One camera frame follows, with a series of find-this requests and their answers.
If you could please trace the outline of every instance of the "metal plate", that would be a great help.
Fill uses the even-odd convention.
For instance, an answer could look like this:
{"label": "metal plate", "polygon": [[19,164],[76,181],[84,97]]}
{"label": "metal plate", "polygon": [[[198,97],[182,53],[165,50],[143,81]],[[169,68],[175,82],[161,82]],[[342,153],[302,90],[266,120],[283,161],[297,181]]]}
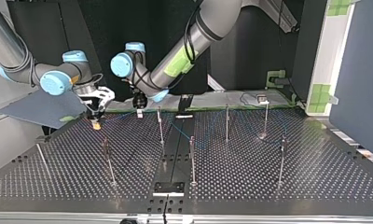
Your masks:
{"label": "metal plate", "polygon": [[[0,171],[0,211],[154,214],[167,204],[173,215],[373,217],[372,162],[294,109],[271,110],[268,136],[260,140],[264,114],[230,111],[226,144],[225,112],[195,113],[194,129],[182,128],[196,139],[198,185],[186,182],[185,197],[167,202],[152,198],[163,154],[156,113],[110,115],[104,132],[82,119],[43,146],[50,175],[35,149]],[[187,150],[185,134],[172,134],[173,118],[163,114],[166,145]],[[279,186],[282,134],[289,149]],[[104,162],[104,136],[114,149],[117,187]],[[185,181],[190,166],[177,169],[169,172],[172,182]]]}
{"label": "metal plate", "polygon": [[[162,114],[165,132],[173,116]],[[105,137],[112,150],[116,186],[111,185],[102,152]],[[1,174],[1,210],[146,212],[143,205],[162,154],[156,113],[145,114],[143,119],[109,115],[99,132],[82,119],[42,149],[48,169],[34,150]],[[83,202],[92,203],[91,208]]]}
{"label": "metal plate", "polygon": [[[198,186],[186,213],[373,216],[373,163],[362,165],[361,155],[294,109],[271,110],[261,140],[264,116],[230,111],[226,144],[225,111],[195,115]],[[283,134],[289,149],[279,184]]]}

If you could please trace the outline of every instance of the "small object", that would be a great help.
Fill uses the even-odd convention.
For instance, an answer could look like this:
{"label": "small object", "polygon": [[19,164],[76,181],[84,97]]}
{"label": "small object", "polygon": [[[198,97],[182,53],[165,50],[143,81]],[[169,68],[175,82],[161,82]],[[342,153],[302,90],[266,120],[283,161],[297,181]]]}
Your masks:
{"label": "small object", "polygon": [[143,118],[143,109],[137,109],[137,118],[142,119]]}
{"label": "small object", "polygon": [[189,153],[190,153],[190,159],[192,160],[192,186],[196,186],[198,183],[196,182],[195,177],[195,137],[190,136],[189,141]]}
{"label": "small object", "polygon": [[96,131],[99,131],[102,129],[102,125],[100,124],[99,120],[97,119],[91,119],[91,125],[93,126],[93,129]]}
{"label": "small object", "polygon": [[261,133],[259,135],[260,139],[264,139],[268,135],[267,127],[268,127],[269,101],[268,101],[268,97],[266,95],[263,95],[263,94],[257,95],[256,99],[257,99],[257,101],[260,105],[265,105],[266,106],[266,109],[265,109],[265,126],[263,128],[263,133]]}
{"label": "small object", "polygon": [[177,119],[193,119],[193,114],[190,113],[180,113],[175,116]]}
{"label": "small object", "polygon": [[108,141],[107,137],[105,137],[105,139],[103,141],[103,154],[104,154],[105,159],[108,162],[108,170],[109,170],[109,173],[111,174],[112,184],[116,185],[117,181],[115,179],[114,170],[113,170],[112,163],[111,163],[111,154],[112,153],[111,153],[111,150],[110,150],[110,147],[109,147],[109,141]]}
{"label": "small object", "polygon": [[162,128],[162,122],[161,122],[161,110],[160,107],[158,109],[158,123],[159,123],[159,129],[160,129],[160,143],[163,145],[164,140],[163,140],[163,128]]}
{"label": "small object", "polygon": [[184,182],[157,182],[154,188],[154,197],[184,197]]}
{"label": "small object", "polygon": [[226,137],[227,142],[229,140],[229,138],[228,138],[228,123],[229,123],[229,105],[227,105],[227,137]]}
{"label": "small object", "polygon": [[268,97],[264,94],[258,94],[256,96],[256,100],[258,101],[258,103],[260,105],[268,105],[269,104]]}

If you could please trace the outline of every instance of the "vertical post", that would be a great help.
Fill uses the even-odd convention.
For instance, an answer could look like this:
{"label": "vertical post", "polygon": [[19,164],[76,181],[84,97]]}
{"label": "vertical post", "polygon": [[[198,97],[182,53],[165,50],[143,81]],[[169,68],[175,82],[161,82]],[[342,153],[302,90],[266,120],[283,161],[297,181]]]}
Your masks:
{"label": "vertical post", "polygon": [[266,108],[265,108],[265,124],[264,124],[264,127],[263,127],[263,133],[261,133],[259,135],[260,139],[264,139],[266,136],[268,136],[269,101],[263,102],[262,105],[266,105]]}
{"label": "vertical post", "polygon": [[192,160],[192,186],[196,186],[198,183],[196,182],[196,175],[195,175],[195,137],[190,136],[189,140],[189,150],[190,150],[190,159]]}
{"label": "vertical post", "polygon": [[47,160],[45,159],[45,156],[44,156],[44,153],[42,151],[42,148],[41,146],[39,145],[39,143],[35,144],[38,148],[38,152],[39,152],[39,155],[41,157],[41,160],[42,162],[44,163],[45,165],[45,168],[47,169],[47,172],[48,172],[48,175],[49,175],[49,178],[50,178],[50,171],[49,171],[49,167],[48,167],[48,164],[47,164]]}
{"label": "vertical post", "polygon": [[228,126],[228,123],[229,123],[229,105],[227,105],[227,137],[226,137],[227,142],[229,141],[229,126]]}
{"label": "vertical post", "polygon": [[158,123],[159,123],[159,129],[160,129],[160,143],[162,145],[164,145],[163,128],[162,128],[162,122],[161,122],[161,110],[160,110],[160,107],[158,109]]}
{"label": "vertical post", "polygon": [[47,160],[45,159],[45,156],[44,156],[44,153],[42,152],[42,148],[41,148],[41,146],[37,143],[37,144],[35,144],[36,146],[37,146],[37,148],[38,148],[38,152],[39,152],[39,155],[40,155],[40,157],[41,157],[41,160],[42,160],[42,162],[45,164],[45,165],[47,165]]}
{"label": "vertical post", "polygon": [[280,188],[280,186],[283,184],[283,166],[284,166],[284,158],[285,158],[285,154],[286,154],[286,151],[288,149],[288,142],[286,140],[286,137],[285,135],[283,134],[283,137],[282,137],[282,146],[281,146],[281,151],[282,151],[282,163],[280,165],[280,174],[279,174],[279,182],[278,182],[278,188]]}

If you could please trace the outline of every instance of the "black wall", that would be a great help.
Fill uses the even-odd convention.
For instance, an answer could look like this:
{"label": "black wall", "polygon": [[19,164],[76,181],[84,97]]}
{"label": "black wall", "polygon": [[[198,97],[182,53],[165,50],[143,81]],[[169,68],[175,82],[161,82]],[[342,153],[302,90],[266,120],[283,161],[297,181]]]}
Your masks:
{"label": "black wall", "polygon": [[[304,1],[284,3],[300,22]],[[298,33],[279,32],[277,23],[258,7],[244,7],[231,33],[212,45],[212,76],[226,90],[262,90],[268,71],[292,76]]]}
{"label": "black wall", "polygon": [[[79,0],[109,88],[117,100],[130,98],[129,85],[115,77],[111,59],[125,43],[145,43],[151,71],[183,36],[193,1],[186,0]],[[171,93],[202,94],[207,90],[207,54]]]}

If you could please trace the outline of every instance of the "sticker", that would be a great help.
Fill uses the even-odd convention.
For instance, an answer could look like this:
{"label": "sticker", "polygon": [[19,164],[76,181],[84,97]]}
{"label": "sticker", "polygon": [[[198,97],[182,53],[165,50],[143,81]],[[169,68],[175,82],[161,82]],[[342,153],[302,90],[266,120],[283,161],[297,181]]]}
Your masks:
{"label": "sticker", "polygon": [[167,65],[166,69],[164,72],[169,76],[169,77],[178,77],[181,73],[187,73],[192,69],[193,64],[190,63],[187,53],[185,51],[185,48],[180,48],[178,52],[175,54],[173,57],[172,61]]}
{"label": "sticker", "polygon": [[342,16],[347,15],[351,0],[331,0],[329,4],[327,16]]}
{"label": "sticker", "polygon": [[79,76],[75,76],[71,78],[71,84],[76,84],[79,81]]}
{"label": "sticker", "polygon": [[314,84],[309,104],[309,113],[324,113],[329,103],[329,89],[331,85]]}

